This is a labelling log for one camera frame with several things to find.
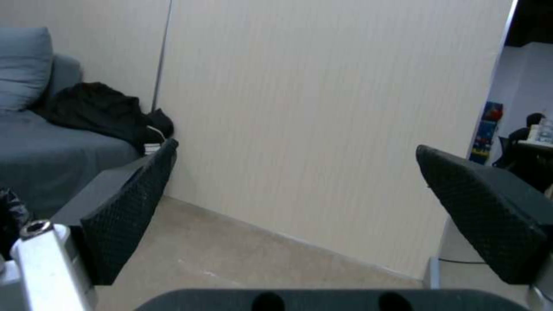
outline beige wall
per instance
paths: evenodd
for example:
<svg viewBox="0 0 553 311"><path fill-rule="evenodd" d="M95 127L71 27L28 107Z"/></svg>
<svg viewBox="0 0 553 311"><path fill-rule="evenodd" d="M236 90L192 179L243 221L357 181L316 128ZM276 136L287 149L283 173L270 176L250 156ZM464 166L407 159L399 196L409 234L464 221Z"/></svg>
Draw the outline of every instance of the beige wall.
<svg viewBox="0 0 553 311"><path fill-rule="evenodd" d="M85 81L138 96L149 111L169 0L1 0L0 26L47 26Z"/></svg>
<svg viewBox="0 0 553 311"><path fill-rule="evenodd" d="M168 194L421 277L445 213L415 147L465 155L510 0L177 0Z"/></svg>

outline blue-gray sofa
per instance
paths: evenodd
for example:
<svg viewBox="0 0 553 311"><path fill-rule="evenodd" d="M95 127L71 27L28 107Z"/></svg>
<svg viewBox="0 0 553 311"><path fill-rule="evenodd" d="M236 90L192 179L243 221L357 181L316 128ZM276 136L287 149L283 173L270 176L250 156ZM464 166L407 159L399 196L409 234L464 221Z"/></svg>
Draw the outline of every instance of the blue-gray sofa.
<svg viewBox="0 0 553 311"><path fill-rule="evenodd" d="M80 82L81 76L78 61L54 55L41 100ZM37 217L54 215L100 171L140 157L125 141L59 127L29 109L0 107L0 146L0 187L11 188Z"/></svg>

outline metal frame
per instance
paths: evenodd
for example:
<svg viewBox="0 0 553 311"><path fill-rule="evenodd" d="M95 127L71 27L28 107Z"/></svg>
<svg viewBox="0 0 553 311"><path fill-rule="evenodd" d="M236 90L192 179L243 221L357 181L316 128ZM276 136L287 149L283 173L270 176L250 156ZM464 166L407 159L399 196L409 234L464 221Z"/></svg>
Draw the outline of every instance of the metal frame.
<svg viewBox="0 0 553 311"><path fill-rule="evenodd" d="M161 83L161 75L163 73L163 67L165 62L165 46L167 42L167 32L169 30L169 23L171 22L171 13L173 11L173 0L169 0L169 10L167 11L167 20L165 21L165 30L163 32L163 41L161 42L161 51L159 52L158 72L155 76L154 97L152 99L152 112L158 106L159 97L159 85Z"/></svg>
<svg viewBox="0 0 553 311"><path fill-rule="evenodd" d="M91 309L54 230L22 241L15 254L29 310Z"/></svg>

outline wall panel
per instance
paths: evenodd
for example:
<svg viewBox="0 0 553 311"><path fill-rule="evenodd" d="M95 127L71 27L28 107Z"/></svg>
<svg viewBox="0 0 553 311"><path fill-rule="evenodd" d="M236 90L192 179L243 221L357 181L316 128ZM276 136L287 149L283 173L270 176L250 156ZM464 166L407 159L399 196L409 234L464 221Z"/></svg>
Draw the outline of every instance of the wall panel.
<svg viewBox="0 0 553 311"><path fill-rule="evenodd" d="M421 277L445 212L415 148L465 155L509 0L177 0L168 194Z"/></svg>

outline beige carpet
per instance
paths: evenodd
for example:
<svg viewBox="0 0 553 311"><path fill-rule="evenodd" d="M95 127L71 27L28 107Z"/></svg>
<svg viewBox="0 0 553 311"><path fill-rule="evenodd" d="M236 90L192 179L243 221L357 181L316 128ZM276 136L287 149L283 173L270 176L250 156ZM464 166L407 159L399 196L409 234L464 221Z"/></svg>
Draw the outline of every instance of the beige carpet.
<svg viewBox="0 0 553 311"><path fill-rule="evenodd" d="M129 310L179 288L420 288L419 281L163 198L97 310Z"/></svg>

